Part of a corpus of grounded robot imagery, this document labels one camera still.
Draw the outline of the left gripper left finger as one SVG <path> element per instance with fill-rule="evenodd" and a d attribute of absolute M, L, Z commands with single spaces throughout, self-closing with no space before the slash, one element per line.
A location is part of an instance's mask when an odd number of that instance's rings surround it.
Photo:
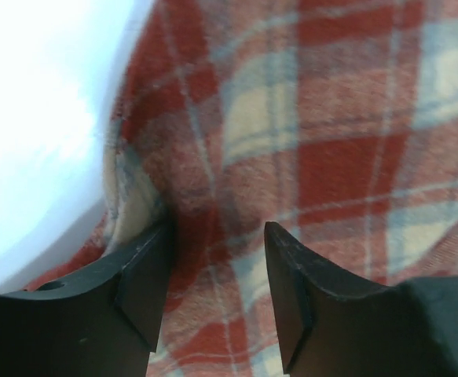
<path fill-rule="evenodd" d="M 156 350 L 174 227 L 35 291 L 0 295 L 0 376 L 143 376 Z"/>

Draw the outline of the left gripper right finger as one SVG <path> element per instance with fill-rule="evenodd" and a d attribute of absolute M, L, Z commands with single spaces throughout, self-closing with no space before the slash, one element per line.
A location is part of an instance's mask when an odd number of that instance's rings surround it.
<path fill-rule="evenodd" d="M 290 376 L 458 376 L 458 276 L 394 286 L 264 229 L 277 337 Z"/>

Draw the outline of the red plaid skirt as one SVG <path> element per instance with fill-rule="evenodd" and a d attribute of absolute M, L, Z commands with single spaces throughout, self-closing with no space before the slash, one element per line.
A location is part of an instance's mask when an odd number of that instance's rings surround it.
<path fill-rule="evenodd" d="M 267 221 L 380 283 L 458 274 L 458 1 L 156 2 L 104 192 L 93 235 L 30 289 L 171 213 L 148 374 L 280 375 Z"/>

